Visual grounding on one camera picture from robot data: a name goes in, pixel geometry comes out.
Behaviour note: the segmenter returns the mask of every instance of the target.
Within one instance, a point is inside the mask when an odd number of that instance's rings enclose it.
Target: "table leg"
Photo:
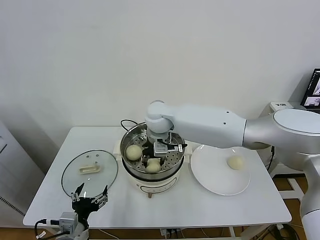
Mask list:
[[[270,225],[257,225],[247,227],[240,235],[242,240],[250,240],[257,234],[261,233]]]
[[[235,237],[235,236],[236,236],[235,230],[234,230],[234,227],[233,227],[233,226],[230,226],[230,227],[229,227],[229,231],[230,231],[231,237]]]
[[[304,197],[304,192],[301,190],[299,184],[294,178],[288,178],[288,182],[293,190],[289,191],[279,191],[282,199],[299,199],[301,202]]]

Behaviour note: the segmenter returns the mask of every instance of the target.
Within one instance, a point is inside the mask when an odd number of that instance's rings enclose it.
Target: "white object on shelf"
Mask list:
[[[272,101],[270,102],[270,108],[276,112],[283,109],[293,109],[294,107],[288,101]]]

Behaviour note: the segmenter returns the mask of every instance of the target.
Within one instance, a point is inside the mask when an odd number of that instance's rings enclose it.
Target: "wooden floor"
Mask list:
[[[308,185],[305,177],[296,178],[301,189],[305,193]],[[291,190],[291,187],[285,178],[275,178],[274,183],[279,191]],[[292,222],[291,224],[298,225],[292,226],[299,235],[300,240],[306,240],[304,229],[300,219],[300,202],[297,199],[284,200],[286,206],[288,207],[291,215]],[[230,233],[227,228],[204,228],[204,232],[212,238],[215,237],[229,237]],[[234,231],[237,236],[240,236],[242,232],[242,227],[235,227]],[[164,237],[161,236],[159,229],[106,229],[106,232],[117,236],[120,239],[161,239]],[[183,230],[183,235],[185,238],[205,238],[206,235],[202,232],[200,228],[188,228]],[[112,237],[107,234],[97,230],[92,229],[89,232],[90,239],[112,239]],[[178,238],[183,238],[181,233],[178,233]],[[0,240],[35,240],[35,234],[33,229],[25,228],[0,228]],[[274,240],[271,235],[267,235],[263,240]]]

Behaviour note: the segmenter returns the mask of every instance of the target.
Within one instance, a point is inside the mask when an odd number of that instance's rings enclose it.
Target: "power cord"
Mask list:
[[[280,230],[276,226],[273,226],[271,230],[268,227],[266,231],[257,238],[257,240],[264,240],[269,234],[276,240],[300,240],[298,233],[292,226],[289,224],[283,224],[282,226],[282,229],[287,232],[288,237],[282,236]]]
[[[117,236],[115,236],[115,235],[112,235],[111,233],[108,233],[108,232],[106,232],[106,231],[103,231],[103,230],[101,230],[101,229],[98,229],[100,232],[103,232],[104,234],[107,234],[107,235],[109,235],[110,237],[113,237],[113,238],[115,238],[115,239],[118,239],[118,240],[120,240],[120,238],[118,238]]]
[[[50,223],[52,225],[59,225],[59,221],[57,221],[57,220],[51,220]],[[41,220],[39,220],[39,221],[37,221],[35,223],[35,225],[34,225],[34,234],[35,234],[36,239],[48,240],[48,239],[53,239],[53,238],[59,237],[61,235],[66,235],[66,234],[70,233],[69,231],[64,231],[64,232],[61,232],[61,233],[58,233],[58,234],[55,234],[55,235],[52,235],[52,236],[40,237],[39,234],[38,234],[38,224],[47,224],[47,219],[41,219]]]
[[[274,160],[274,156],[275,156],[275,146],[272,146],[271,147],[271,159],[270,159],[270,162],[269,162],[269,166],[267,168],[268,171],[269,171],[269,169],[271,167],[272,161]]]
[[[178,236],[178,230],[177,230],[176,228],[174,228],[173,230],[174,230],[174,232],[175,232],[176,238],[178,239],[178,238],[179,238],[179,236]]]
[[[207,238],[211,238],[210,236],[208,236],[205,231],[203,230],[203,228],[201,228],[202,233],[207,237]]]
[[[126,131],[128,131],[128,129],[124,126],[123,122],[131,122],[131,123],[134,123],[135,125],[138,124],[136,121],[133,121],[131,119],[123,119],[123,120],[121,120],[121,122],[120,122],[121,127],[123,127]]]
[[[184,233],[182,232],[181,228],[180,228],[180,232],[181,232],[182,237],[185,239],[186,237],[185,237]]]
[[[288,223],[289,225],[291,226],[295,226],[295,227],[299,227],[299,228],[304,228],[303,226],[300,226],[300,225],[296,225],[296,224],[292,224],[292,223]]]

